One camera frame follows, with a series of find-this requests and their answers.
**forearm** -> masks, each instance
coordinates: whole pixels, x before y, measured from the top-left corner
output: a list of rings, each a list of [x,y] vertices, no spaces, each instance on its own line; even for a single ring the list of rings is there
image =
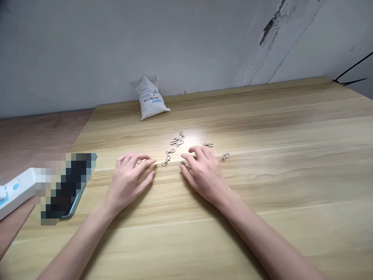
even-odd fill
[[[237,194],[232,193],[224,203],[218,205],[218,209],[272,279],[325,279],[317,268],[252,211]]]
[[[79,279],[114,217],[115,213],[101,201],[38,279]]]

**white wall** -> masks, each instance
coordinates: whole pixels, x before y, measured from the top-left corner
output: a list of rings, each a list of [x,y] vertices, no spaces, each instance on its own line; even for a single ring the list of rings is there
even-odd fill
[[[135,100],[158,75],[176,95],[338,76],[373,49],[370,0],[7,0],[0,117]],[[371,77],[371,60],[346,79]],[[369,94],[372,80],[355,87]]]

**hand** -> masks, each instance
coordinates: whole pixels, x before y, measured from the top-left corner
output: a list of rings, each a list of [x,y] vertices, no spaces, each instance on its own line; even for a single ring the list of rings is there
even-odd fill
[[[147,160],[137,165],[139,159]],[[150,159],[145,154],[127,154],[117,159],[112,183],[106,195],[106,204],[116,214],[134,201],[153,181],[154,170],[148,174],[143,182],[140,184],[136,182],[140,174],[155,162],[155,159]]]
[[[184,177],[201,196],[219,207],[233,193],[225,181],[219,161],[206,147],[191,147],[189,152],[195,152],[197,159],[189,154],[181,155],[193,172],[192,174],[185,165],[180,164]]]

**barcode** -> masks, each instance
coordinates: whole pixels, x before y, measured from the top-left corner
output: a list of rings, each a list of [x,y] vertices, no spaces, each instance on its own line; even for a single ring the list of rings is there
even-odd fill
[[[144,102],[149,101],[149,100],[155,100],[155,99],[159,99],[159,98],[158,97],[150,97],[150,98],[144,99]]]

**white plastic bag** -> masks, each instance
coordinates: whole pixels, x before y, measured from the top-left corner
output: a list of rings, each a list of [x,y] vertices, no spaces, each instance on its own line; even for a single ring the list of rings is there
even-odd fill
[[[141,79],[131,82],[131,85],[140,95],[141,119],[171,111],[166,107],[158,92],[158,76],[151,76],[149,79],[143,76]]]

